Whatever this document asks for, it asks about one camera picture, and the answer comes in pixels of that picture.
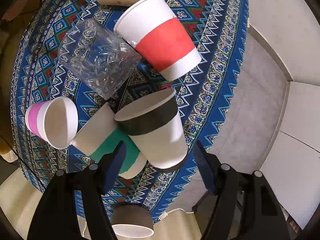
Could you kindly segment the white cup red band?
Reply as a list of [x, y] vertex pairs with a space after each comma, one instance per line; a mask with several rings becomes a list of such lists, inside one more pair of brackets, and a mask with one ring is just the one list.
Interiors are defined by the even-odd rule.
[[187, 74], [202, 60], [165, 0], [136, 2], [117, 20], [114, 32], [168, 81]]

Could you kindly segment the white cup green band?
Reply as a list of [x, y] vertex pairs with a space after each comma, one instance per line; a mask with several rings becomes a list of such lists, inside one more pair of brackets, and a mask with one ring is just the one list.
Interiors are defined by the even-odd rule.
[[71, 141], [71, 145], [99, 162], [103, 155], [112, 153], [120, 141], [125, 142], [126, 157], [119, 175], [124, 179], [135, 177], [144, 168], [146, 157], [114, 119], [114, 112], [105, 103]]

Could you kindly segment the clear plastic cup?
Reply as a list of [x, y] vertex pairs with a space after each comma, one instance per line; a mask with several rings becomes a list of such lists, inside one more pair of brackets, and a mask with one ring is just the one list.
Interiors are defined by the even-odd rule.
[[108, 100], [130, 77], [141, 55], [94, 19], [77, 23], [60, 43], [59, 62]]

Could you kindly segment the white cup pink band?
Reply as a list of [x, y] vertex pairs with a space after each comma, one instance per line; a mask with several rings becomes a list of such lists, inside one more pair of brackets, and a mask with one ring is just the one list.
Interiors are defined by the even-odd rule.
[[67, 148], [78, 130], [78, 111], [68, 97], [30, 105], [25, 113], [29, 131], [56, 149]]

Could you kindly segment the white cup black band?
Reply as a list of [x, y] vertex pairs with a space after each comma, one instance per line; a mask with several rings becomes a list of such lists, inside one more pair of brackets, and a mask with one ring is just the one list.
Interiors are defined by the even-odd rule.
[[188, 146], [176, 90], [168, 88], [139, 98], [119, 110], [114, 119], [158, 171], [180, 169], [188, 159]]

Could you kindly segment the blue patterned tablecloth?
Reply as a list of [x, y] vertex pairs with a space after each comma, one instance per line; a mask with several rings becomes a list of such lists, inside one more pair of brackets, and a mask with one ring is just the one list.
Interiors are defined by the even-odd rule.
[[142, 60], [130, 77], [108, 98], [82, 83], [58, 59], [67, 31], [94, 19], [112, 30], [124, 7], [100, 5], [97, 0], [39, 0], [38, 11], [26, 28], [13, 66], [10, 115], [15, 149], [22, 173], [44, 191], [54, 173], [80, 172], [91, 160], [73, 146], [57, 150], [27, 129], [25, 113], [33, 103], [60, 96], [78, 109], [82, 128], [105, 103], [117, 112], [158, 90], [176, 90], [188, 150], [200, 141], [210, 148], [228, 113], [243, 62], [248, 0], [165, 0], [201, 56], [201, 62], [175, 81], [167, 81]]

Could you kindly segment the small brown paper cup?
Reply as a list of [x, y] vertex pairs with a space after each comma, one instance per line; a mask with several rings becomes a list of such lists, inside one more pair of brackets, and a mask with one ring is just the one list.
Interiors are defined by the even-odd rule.
[[114, 233], [121, 237], [140, 239], [154, 234], [150, 213], [138, 205], [117, 207], [113, 212], [111, 224]]

